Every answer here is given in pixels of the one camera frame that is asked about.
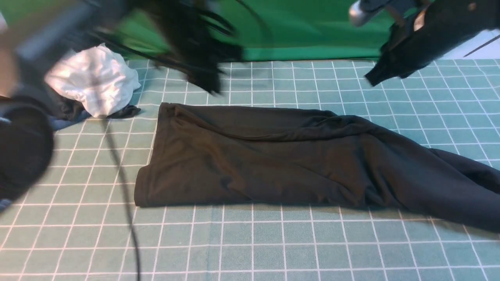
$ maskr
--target black cable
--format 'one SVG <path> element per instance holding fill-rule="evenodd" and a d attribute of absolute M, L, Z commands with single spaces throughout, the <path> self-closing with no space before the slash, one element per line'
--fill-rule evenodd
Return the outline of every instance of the black cable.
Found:
<path fill-rule="evenodd" d="M 265 53 L 266 49 L 269 49 L 269 52 L 272 53 L 273 32 L 271 31 L 269 26 L 266 24 L 264 19 L 257 12 L 255 12 L 255 10 L 252 9 L 250 6 L 248 6 L 245 2 L 243 2 L 243 0 L 235 0 L 235 1 L 238 2 L 238 4 L 240 4 L 241 6 L 243 6 L 243 8 L 245 8 L 245 10 L 247 10 L 260 25 L 260 30 L 262 31 L 262 38 L 263 38 L 262 43 L 265 43 L 265 41 L 267 41 L 271 45 L 269 48 L 263 48 L 262 53 Z"/>
<path fill-rule="evenodd" d="M 213 73 L 219 74 L 219 71 L 217 71 L 217 70 L 211 70 L 211 69 L 206 69 L 206 68 L 199 67 L 199 66 L 189 65 L 186 63 L 180 63 L 180 62 L 177 62 L 177 61 L 174 61 L 171 59 L 167 59 L 167 58 L 155 57 L 155 56 L 149 55 L 147 53 L 143 53 L 141 51 L 134 50 L 130 47 L 125 46 L 122 43 L 119 43 L 111 38 L 104 36 L 104 34 L 101 32 L 93 32 L 92 35 L 95 36 L 96 38 L 98 38 L 99 40 L 101 40 L 102 42 L 104 42 L 105 44 L 121 48 L 127 52 L 132 53 L 132 54 L 141 56 L 141 57 L 148 59 L 148 60 L 158 62 L 158 63 L 163 64 L 163 65 L 170 66 L 172 68 L 190 69 L 190 70 L 197 70 L 197 71 L 211 73 L 211 74 L 213 74 Z"/>
<path fill-rule="evenodd" d="M 92 62 L 91 66 L 95 67 L 96 59 L 95 57 L 92 57 Z M 92 86 L 94 89 L 94 97 L 97 102 L 97 106 L 99 109 L 102 109 L 102 100 L 99 98 L 99 80 L 98 78 L 91 74 L 90 75 L 91 80 L 92 80 Z M 134 254 L 135 254 L 135 265 L 136 265 L 136 271 L 137 271 L 137 281 L 141 281 L 141 254 L 139 252 L 139 241 L 137 238 L 137 233 L 134 228 L 134 216 L 132 214 L 131 208 L 131 199 L 129 196 L 129 191 L 127 189 L 127 177 L 125 175 L 125 171 L 123 169 L 120 157 L 118 156 L 117 152 L 117 146 L 115 143 L 115 139 L 113 138 L 113 132 L 111 130 L 111 124 L 108 125 L 110 122 L 107 119 L 107 116 L 101 115 L 99 117 L 101 119 L 101 124 L 102 124 L 102 130 L 104 133 L 104 137 L 107 140 L 107 143 L 109 145 L 109 151 L 111 152 L 111 157 L 113 159 L 114 165 L 116 166 L 116 169 L 118 170 L 118 181 L 120 182 L 121 185 L 121 190 L 123 192 L 123 201 L 124 201 L 124 206 L 125 206 L 125 213 L 127 217 L 127 223 L 128 223 L 128 228 L 130 230 L 130 235 L 132 238 L 132 244 L 134 248 Z"/>

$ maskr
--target crumpled clothing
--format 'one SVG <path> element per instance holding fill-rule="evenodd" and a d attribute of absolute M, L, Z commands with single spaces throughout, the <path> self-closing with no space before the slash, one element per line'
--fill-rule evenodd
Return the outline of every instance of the crumpled clothing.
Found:
<path fill-rule="evenodd" d="M 141 86 L 137 71 L 104 44 L 70 51 L 47 73 L 45 82 L 59 95 L 82 103 L 93 117 L 110 116 L 125 108 Z"/>

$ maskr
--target table surface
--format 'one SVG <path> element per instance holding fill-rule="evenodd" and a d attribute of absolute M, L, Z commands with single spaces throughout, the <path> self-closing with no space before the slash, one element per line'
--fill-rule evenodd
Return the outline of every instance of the table surface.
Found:
<path fill-rule="evenodd" d="M 372 62 L 224 65 L 224 95 L 133 60 L 135 118 L 112 128 L 129 191 L 151 157 L 159 104 L 240 105 L 359 115 L 500 169 L 500 60 L 438 60 L 370 87 Z M 135 278 L 117 172 L 96 120 L 57 133 L 40 184 L 0 218 L 0 279 Z M 495 281 L 500 235 L 397 210 L 265 204 L 134 211 L 143 278 L 169 281 Z"/>

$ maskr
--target blurry black object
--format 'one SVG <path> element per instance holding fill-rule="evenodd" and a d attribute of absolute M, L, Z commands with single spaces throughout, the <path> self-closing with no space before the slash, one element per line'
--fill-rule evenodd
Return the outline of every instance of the blurry black object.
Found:
<path fill-rule="evenodd" d="M 405 17 L 411 8 L 417 11 Z M 407 78 L 480 32 L 500 28 L 499 0 L 359 0 L 349 11 L 351 23 L 360 27 L 382 10 L 395 22 L 365 75 L 372 86 Z"/>
<path fill-rule="evenodd" d="M 209 94 L 220 94 L 219 75 L 222 72 L 219 63 L 243 60 L 243 48 L 213 38 L 210 29 L 234 37 L 235 28 L 222 17 L 182 1 L 151 0 L 143 9 L 166 38 L 170 48 L 169 52 L 158 56 L 161 61 L 156 60 L 155 65 L 177 69 L 186 75 L 185 80 L 189 83 Z M 204 17 L 217 21 L 221 26 Z M 168 61 L 178 62 L 178 65 L 164 63 Z"/>
<path fill-rule="evenodd" d="M 13 202 L 46 172 L 53 130 L 43 111 L 13 100 L 2 100 L 0 116 L 0 201 Z"/>

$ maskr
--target white wall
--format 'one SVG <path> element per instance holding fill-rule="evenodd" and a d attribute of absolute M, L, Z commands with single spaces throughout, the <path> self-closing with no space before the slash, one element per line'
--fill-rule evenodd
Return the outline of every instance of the white wall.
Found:
<path fill-rule="evenodd" d="M 500 31 L 483 31 L 478 34 L 476 37 L 471 40 L 465 42 L 460 45 L 456 49 L 452 50 L 448 54 L 446 54 L 443 59 L 469 59 L 469 60 L 481 60 L 481 59 L 500 59 L 500 38 L 494 41 L 493 43 L 477 50 L 473 54 L 470 54 L 467 57 L 464 57 L 467 53 L 474 50 L 475 48 L 481 46 L 482 44 L 488 42 L 490 39 L 493 39 L 495 36 L 499 35 Z"/>

